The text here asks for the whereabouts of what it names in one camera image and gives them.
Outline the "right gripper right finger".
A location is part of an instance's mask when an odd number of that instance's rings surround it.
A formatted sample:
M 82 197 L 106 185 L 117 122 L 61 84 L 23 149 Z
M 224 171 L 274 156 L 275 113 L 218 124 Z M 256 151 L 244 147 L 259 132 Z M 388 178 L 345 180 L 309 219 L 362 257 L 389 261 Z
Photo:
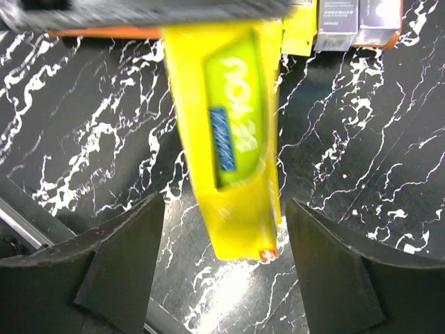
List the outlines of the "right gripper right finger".
M 405 253 L 297 200 L 286 222 L 310 333 L 443 333 L 444 262 Z

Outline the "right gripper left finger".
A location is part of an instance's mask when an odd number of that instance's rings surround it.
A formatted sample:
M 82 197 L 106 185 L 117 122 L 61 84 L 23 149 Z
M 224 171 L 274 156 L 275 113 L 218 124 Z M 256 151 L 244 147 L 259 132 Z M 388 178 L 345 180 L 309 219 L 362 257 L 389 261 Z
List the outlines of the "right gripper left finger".
M 164 200 L 28 256 L 1 260 L 2 333 L 142 333 Z

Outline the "yellow toothpaste box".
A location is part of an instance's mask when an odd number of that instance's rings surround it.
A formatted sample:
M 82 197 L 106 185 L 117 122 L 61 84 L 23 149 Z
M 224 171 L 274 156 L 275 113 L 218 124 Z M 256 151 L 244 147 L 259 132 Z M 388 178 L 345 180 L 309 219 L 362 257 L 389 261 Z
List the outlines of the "yellow toothpaste box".
M 274 260 L 279 21 L 162 30 L 191 184 L 220 260 Z
M 282 53 L 309 57 L 317 33 L 317 1 L 296 0 L 283 21 Z

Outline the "silver toothpaste box angled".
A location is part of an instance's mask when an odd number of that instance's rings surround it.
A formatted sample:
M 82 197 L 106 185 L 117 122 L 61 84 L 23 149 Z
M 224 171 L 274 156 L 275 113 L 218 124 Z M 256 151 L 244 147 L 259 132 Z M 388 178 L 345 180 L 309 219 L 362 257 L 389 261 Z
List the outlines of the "silver toothpaste box angled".
M 358 33 L 359 1 L 320 0 L 317 19 L 314 51 L 348 51 Z

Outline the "silver toothpaste box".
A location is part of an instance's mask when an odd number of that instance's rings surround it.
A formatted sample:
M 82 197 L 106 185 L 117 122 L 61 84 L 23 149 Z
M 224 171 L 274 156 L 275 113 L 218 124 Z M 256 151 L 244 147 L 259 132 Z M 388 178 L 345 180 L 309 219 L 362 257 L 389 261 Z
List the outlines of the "silver toothpaste box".
M 353 46 L 385 47 L 401 28 L 400 0 L 359 1 L 358 33 Z

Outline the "black toothpaste box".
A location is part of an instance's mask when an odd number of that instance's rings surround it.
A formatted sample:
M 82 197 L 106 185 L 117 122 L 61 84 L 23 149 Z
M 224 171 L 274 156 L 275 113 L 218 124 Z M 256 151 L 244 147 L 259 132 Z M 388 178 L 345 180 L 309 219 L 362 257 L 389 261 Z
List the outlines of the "black toothpaste box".
M 2 31 L 64 31 L 92 27 L 163 26 L 283 17 L 291 2 L 274 1 L 2 1 Z

